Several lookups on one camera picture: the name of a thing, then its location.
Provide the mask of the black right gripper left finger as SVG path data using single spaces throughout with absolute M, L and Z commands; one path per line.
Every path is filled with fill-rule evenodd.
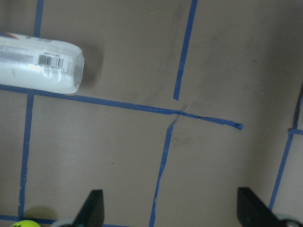
M 92 190 L 72 223 L 73 227 L 102 227 L 104 198 L 102 190 Z

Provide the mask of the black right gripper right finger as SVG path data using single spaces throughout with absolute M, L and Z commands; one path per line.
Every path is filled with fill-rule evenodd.
M 242 227 L 286 227 L 249 188 L 237 189 L 237 218 Z

